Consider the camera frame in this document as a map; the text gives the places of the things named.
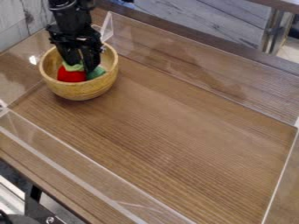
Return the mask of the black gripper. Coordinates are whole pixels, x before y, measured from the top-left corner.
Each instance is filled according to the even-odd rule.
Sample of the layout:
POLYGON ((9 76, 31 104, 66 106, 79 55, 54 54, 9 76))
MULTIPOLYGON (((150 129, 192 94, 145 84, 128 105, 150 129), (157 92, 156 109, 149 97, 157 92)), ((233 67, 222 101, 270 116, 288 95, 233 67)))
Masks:
POLYGON ((54 18, 54 24, 46 26, 50 42, 66 64, 74 66, 82 59, 89 73, 100 64, 101 54, 100 33, 90 18, 94 0, 47 0, 47 6, 54 18))

